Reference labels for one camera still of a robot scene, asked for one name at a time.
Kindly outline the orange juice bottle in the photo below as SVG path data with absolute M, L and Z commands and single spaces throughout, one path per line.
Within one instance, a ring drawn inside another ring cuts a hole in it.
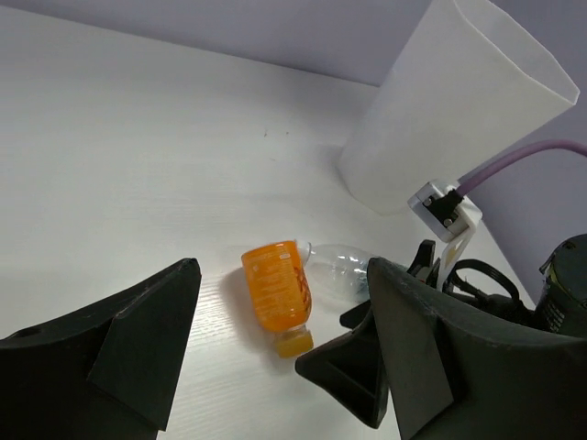
M 293 240 L 271 243 L 241 256 L 253 312 L 280 358 L 314 347 L 306 324 L 312 297 L 304 263 Z

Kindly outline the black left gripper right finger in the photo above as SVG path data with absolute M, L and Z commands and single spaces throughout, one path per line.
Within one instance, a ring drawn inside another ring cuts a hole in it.
M 368 281 L 403 439 L 583 439 L 586 343 L 482 312 L 374 258 Z

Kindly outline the green label clear bottle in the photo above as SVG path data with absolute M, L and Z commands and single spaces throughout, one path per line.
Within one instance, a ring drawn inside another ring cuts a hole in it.
M 296 245 L 317 298 L 340 305 L 359 305 L 370 299 L 367 269 L 374 258 L 372 253 L 347 245 L 315 245 L 301 240 Z

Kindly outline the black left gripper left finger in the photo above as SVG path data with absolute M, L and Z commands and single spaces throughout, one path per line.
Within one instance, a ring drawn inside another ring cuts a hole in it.
M 4 439 L 154 439 L 166 430 L 202 274 L 181 259 L 1 341 Z

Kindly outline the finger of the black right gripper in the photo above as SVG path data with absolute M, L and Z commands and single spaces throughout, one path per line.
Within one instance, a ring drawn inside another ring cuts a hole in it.
M 300 356 L 294 369 L 377 429 L 387 412 L 389 385 L 371 303 L 343 313 L 339 323 L 348 332 Z

